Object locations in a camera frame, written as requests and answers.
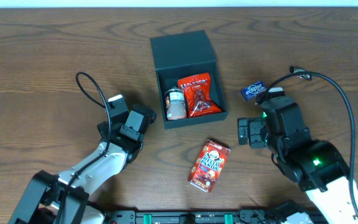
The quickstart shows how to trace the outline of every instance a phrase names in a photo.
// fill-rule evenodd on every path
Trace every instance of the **wood grain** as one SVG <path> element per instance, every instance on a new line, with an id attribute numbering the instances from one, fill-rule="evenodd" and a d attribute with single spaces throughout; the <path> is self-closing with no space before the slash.
<path id="1" fill-rule="evenodd" d="M 218 57 L 229 116 L 164 131 L 149 38 L 206 30 Z M 85 71 L 106 96 L 157 112 L 144 150 L 92 196 L 106 209 L 237 209 L 292 199 L 313 207 L 281 175 L 267 149 L 239 146 L 236 119 L 256 116 L 239 90 L 271 83 L 289 65 L 329 75 L 347 93 L 356 117 L 358 186 L 358 8 L 0 9 L 0 223 L 6 223 L 31 177 L 65 170 L 92 152 L 104 112 L 75 83 Z M 84 83 L 96 96 L 91 83 Z M 326 82 L 282 85 L 301 106 L 314 138 L 349 157 L 349 121 Z M 211 195 L 186 182 L 206 138 L 232 148 Z"/>

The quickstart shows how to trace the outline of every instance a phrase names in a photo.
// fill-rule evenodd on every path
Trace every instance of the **hello panda box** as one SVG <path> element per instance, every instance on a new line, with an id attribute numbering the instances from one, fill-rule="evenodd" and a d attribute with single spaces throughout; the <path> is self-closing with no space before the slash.
<path id="1" fill-rule="evenodd" d="M 229 153 L 228 147 L 207 140 L 187 181 L 200 190 L 211 193 L 216 180 L 221 175 Z"/>

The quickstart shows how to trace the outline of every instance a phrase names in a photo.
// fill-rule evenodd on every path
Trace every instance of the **box lid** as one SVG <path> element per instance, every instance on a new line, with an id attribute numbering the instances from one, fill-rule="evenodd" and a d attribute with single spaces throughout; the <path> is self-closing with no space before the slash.
<path id="1" fill-rule="evenodd" d="M 216 61 L 204 30 L 150 38 L 156 70 Z"/>

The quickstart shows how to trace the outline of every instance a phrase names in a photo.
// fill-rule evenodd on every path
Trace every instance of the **blue snack wrapper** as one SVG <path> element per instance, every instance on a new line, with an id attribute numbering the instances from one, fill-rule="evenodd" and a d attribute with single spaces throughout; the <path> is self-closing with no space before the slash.
<path id="1" fill-rule="evenodd" d="M 249 99 L 252 99 L 258 94 L 261 94 L 265 90 L 266 90 L 265 84 L 262 81 L 259 81 L 241 90 L 241 95 L 242 97 L 244 97 L 246 101 L 248 101 Z"/>

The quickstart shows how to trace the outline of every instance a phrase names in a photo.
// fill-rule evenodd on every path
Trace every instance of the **green light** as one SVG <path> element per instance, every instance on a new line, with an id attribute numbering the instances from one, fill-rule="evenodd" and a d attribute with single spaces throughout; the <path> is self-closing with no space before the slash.
<path id="1" fill-rule="evenodd" d="M 314 163 L 314 165 L 315 165 L 315 166 L 317 166 L 317 165 L 319 165 L 319 164 L 320 164 L 320 160 L 315 159 L 315 160 L 313 161 L 313 163 Z"/>

